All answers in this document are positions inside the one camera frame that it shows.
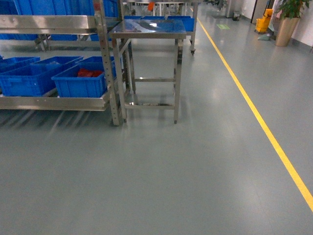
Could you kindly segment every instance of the red object in bin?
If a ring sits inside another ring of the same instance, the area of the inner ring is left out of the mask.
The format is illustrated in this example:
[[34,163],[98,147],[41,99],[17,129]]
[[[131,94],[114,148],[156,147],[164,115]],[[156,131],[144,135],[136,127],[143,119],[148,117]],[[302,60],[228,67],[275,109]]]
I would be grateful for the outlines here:
[[91,71],[91,70],[87,70],[87,69],[80,69],[78,71],[77,77],[98,77],[102,73],[103,72],[100,70]]

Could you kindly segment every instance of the stainless steel table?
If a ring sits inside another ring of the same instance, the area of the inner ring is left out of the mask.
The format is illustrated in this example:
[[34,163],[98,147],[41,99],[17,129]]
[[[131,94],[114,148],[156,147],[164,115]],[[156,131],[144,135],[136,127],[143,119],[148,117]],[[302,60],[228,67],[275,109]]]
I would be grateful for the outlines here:
[[[180,20],[124,20],[118,24],[111,32],[112,46],[117,74],[118,90],[121,102],[122,117],[127,120],[126,109],[170,109],[174,110],[174,123],[177,123],[179,114],[179,96],[180,96],[180,79],[182,65],[183,40],[186,38],[186,31]],[[175,63],[174,77],[172,78],[139,78],[134,77],[134,62],[132,53],[131,39],[174,39],[175,40]],[[126,91],[124,91],[123,74],[120,62],[120,54],[126,51],[126,62],[129,73],[126,77],[132,82],[132,89],[136,93],[135,82],[173,82],[174,83],[174,104],[151,104],[132,102],[125,103],[125,96],[129,93],[130,88],[126,79]]]

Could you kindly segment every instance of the table leg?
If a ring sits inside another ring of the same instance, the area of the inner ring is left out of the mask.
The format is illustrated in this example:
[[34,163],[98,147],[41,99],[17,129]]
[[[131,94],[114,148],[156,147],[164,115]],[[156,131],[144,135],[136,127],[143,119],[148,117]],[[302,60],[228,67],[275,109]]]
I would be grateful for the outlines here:
[[129,70],[130,70],[130,73],[131,73],[130,79],[132,81],[133,92],[134,92],[134,94],[136,94],[136,82],[135,82],[135,71],[134,71],[134,58],[133,58],[132,42],[130,42],[128,44],[127,52],[129,53],[129,59],[130,59],[130,67],[129,67]]
[[118,93],[119,93],[119,99],[121,103],[122,117],[124,119],[124,122],[126,122],[127,114],[126,114],[126,109],[125,109],[123,74],[122,74],[121,60],[119,57],[119,46],[118,46],[116,39],[112,39],[112,46],[113,46],[116,79],[117,79],[117,84],[118,84]]
[[179,114],[179,99],[180,99],[180,80],[181,80],[181,65],[182,65],[182,49],[183,40],[175,39],[176,63],[174,68],[174,84],[175,84],[175,109],[174,109],[174,123],[177,123]]
[[192,14],[192,17],[195,19],[195,22],[194,22],[194,30],[192,32],[192,35],[191,35],[191,47],[190,47],[190,50],[191,50],[191,53],[194,54],[195,53],[195,39],[196,39],[196,27],[197,27],[197,16],[198,16],[198,2],[194,2],[193,3],[193,6],[194,6],[194,11],[193,11],[193,14]]

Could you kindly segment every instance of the yellow floor line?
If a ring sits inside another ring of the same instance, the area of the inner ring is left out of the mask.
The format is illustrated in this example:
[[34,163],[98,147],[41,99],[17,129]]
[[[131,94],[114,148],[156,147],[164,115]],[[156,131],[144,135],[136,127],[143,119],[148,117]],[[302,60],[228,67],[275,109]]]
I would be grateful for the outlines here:
[[295,170],[295,168],[291,164],[291,162],[288,159],[287,155],[285,154],[284,150],[279,145],[279,143],[276,140],[276,138],[274,137],[273,133],[270,131],[269,127],[267,126],[267,124],[263,120],[262,116],[260,115],[259,111],[256,109],[255,105],[251,101],[250,97],[248,96],[248,94],[246,93],[244,88],[242,87],[241,83],[239,82],[238,78],[234,74],[233,70],[231,69],[231,67],[226,62],[225,58],[223,57],[222,53],[220,52],[220,50],[218,49],[218,47],[214,43],[213,39],[211,38],[211,36],[208,34],[206,29],[204,28],[202,22],[199,20],[199,18],[197,18],[197,20],[198,20],[198,23],[201,25],[202,29],[204,30],[205,34],[207,35],[208,39],[210,40],[210,42],[211,42],[212,46],[214,47],[215,51],[218,53],[220,59],[224,63],[225,67],[227,68],[228,72],[230,73],[231,77],[233,78],[234,82],[236,83],[236,85],[237,85],[238,89],[240,90],[241,94],[243,95],[243,97],[245,98],[246,102],[248,103],[248,105],[249,105],[250,109],[252,110],[253,114],[255,115],[256,119],[260,123],[263,131],[265,132],[265,134],[268,137],[269,141],[273,145],[275,151],[277,152],[277,154],[280,157],[281,161],[285,165],[285,167],[286,167],[287,171],[289,172],[290,176],[292,177],[293,181],[295,182],[295,184],[297,185],[298,189],[300,190],[300,192],[301,192],[302,196],[304,197],[305,201],[308,203],[309,207],[311,208],[311,211],[313,212],[313,197],[312,197],[310,191],[308,190],[308,188],[306,187],[306,185],[302,181],[301,177],[299,176],[299,174],[297,173],[297,171]]

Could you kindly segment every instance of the metal shelf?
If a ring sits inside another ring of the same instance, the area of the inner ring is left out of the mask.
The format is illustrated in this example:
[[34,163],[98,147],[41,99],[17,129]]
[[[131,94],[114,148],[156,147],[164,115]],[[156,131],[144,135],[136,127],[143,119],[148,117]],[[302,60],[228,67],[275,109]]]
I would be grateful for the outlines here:
[[94,16],[1,15],[0,33],[89,34],[95,33]]
[[72,111],[104,111],[108,107],[110,95],[106,92],[100,98],[60,98],[56,89],[43,97],[0,97],[1,109],[31,110],[72,110]]

